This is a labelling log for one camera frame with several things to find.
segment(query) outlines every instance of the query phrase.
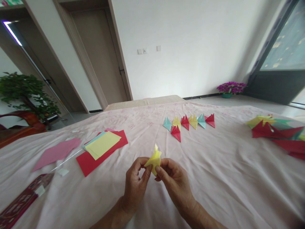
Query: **forearm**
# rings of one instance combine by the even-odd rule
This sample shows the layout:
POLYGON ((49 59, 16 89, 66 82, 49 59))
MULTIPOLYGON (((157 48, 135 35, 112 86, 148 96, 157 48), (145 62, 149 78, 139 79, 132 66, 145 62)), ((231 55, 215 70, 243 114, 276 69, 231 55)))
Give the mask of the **forearm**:
POLYGON ((210 214, 197 201, 193 205, 192 209, 181 210, 179 213, 193 229, 226 228, 212 216, 210 216, 210 214))
POLYGON ((117 201, 113 208, 90 229, 103 228, 123 228, 132 218, 131 214, 127 214, 122 208, 122 197, 117 201))

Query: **fingernail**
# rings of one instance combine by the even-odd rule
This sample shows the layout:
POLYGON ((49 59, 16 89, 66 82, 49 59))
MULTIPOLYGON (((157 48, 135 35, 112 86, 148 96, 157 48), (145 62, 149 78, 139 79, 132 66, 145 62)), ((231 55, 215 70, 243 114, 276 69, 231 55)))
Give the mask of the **fingernail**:
POLYGON ((156 171, 157 173, 160 172, 160 166, 157 165, 157 166, 155 167, 155 171, 156 171))

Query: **pink bedsheet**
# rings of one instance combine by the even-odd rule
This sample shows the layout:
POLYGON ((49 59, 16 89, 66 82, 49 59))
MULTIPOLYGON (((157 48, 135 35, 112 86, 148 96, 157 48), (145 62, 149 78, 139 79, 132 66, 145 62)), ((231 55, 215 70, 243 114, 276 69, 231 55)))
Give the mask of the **pink bedsheet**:
MULTIPOLYGON (((140 156, 150 157, 155 143, 188 172, 197 201, 228 228, 293 228, 304 220, 305 161, 290 157, 270 139, 252 138, 246 121, 270 112, 251 106, 217 107, 178 102, 113 110, 60 130, 28 136, 0 149, 0 211, 39 174, 63 161, 31 172, 41 154, 69 137, 82 144, 106 128, 124 130, 129 141, 89 176, 75 157, 59 166, 45 194, 14 228, 86 229, 108 212, 124 193, 125 173, 140 156), (181 143, 163 127, 166 116, 215 113, 216 128, 181 130, 181 143)), ((301 123, 291 122, 294 126, 301 123)), ((70 156, 81 150, 74 149, 70 156)), ((151 176, 144 200, 127 228, 187 228, 162 182, 151 176)))

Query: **potted plant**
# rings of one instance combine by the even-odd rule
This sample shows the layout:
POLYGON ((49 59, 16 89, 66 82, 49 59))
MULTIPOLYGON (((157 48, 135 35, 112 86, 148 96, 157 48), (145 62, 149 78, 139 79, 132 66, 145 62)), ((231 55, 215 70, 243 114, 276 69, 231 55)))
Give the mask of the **potted plant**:
POLYGON ((217 87, 223 98, 231 98, 233 94, 242 93, 247 84, 237 82, 227 82, 217 87))
POLYGON ((44 83, 35 76, 4 73, 6 75, 0 77, 0 97, 9 107, 31 111, 47 125, 49 116, 61 113, 56 102, 44 92, 44 83))

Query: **hand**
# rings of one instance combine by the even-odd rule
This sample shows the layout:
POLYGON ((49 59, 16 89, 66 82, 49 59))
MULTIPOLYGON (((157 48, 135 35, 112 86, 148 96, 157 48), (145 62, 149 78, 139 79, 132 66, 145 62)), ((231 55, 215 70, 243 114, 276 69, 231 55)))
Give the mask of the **hand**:
POLYGON ((182 215, 195 208, 197 201, 193 197, 187 173, 184 168, 169 158, 161 159, 156 166, 156 181, 163 181, 174 205, 182 215))
POLYGON ((135 214, 144 197, 153 166, 149 165, 141 178, 139 171, 145 168, 144 165, 148 159, 148 157, 138 157, 126 172, 125 193, 121 200, 121 207, 129 215, 135 214))

